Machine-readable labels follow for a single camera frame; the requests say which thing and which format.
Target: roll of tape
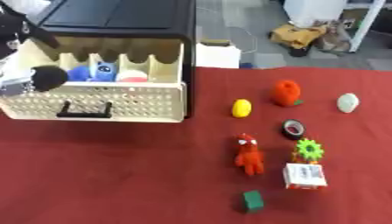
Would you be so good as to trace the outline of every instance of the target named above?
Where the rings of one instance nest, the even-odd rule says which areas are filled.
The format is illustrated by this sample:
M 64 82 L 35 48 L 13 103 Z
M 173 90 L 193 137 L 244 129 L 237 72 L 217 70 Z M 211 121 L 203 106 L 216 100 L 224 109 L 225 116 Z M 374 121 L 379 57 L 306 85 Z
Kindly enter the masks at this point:
M 297 141 L 304 136 L 305 126 L 298 120 L 289 119 L 283 122 L 282 134 L 290 140 Z

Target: red spider-man toy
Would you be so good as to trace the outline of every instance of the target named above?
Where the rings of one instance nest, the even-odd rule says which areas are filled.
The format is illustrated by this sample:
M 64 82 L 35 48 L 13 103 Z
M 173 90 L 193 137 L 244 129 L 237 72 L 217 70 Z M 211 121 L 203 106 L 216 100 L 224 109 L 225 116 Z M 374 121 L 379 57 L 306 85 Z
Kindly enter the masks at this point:
M 257 148 L 257 141 L 247 134 L 240 134 L 237 141 L 239 153 L 235 165 L 243 166 L 249 176 L 264 173 L 263 154 Z

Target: green gear toy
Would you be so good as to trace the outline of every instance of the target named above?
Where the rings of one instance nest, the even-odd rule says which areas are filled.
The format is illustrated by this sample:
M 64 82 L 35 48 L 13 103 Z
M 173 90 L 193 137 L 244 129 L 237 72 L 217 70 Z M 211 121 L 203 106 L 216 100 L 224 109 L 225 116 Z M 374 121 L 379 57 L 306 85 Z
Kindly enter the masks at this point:
M 324 150 L 321 149 L 321 144 L 304 138 L 297 142 L 297 153 L 307 161 L 319 161 L 324 155 Z

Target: green cube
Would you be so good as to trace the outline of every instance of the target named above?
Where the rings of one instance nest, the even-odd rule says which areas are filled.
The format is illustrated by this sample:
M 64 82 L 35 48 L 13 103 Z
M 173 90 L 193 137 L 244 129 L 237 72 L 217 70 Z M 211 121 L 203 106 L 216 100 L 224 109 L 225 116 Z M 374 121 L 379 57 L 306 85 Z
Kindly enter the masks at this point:
M 245 192 L 243 198 L 245 199 L 245 206 L 249 213 L 257 212 L 264 207 L 262 195 L 258 191 Z

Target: yellow ball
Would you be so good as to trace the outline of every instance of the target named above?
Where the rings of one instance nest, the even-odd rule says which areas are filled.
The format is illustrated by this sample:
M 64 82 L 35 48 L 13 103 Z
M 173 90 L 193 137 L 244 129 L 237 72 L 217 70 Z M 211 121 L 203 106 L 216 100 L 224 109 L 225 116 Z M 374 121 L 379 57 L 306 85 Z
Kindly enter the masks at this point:
M 240 99 L 235 101 L 232 113 L 233 117 L 243 118 L 249 116 L 251 111 L 252 104 L 250 103 L 250 101 Z

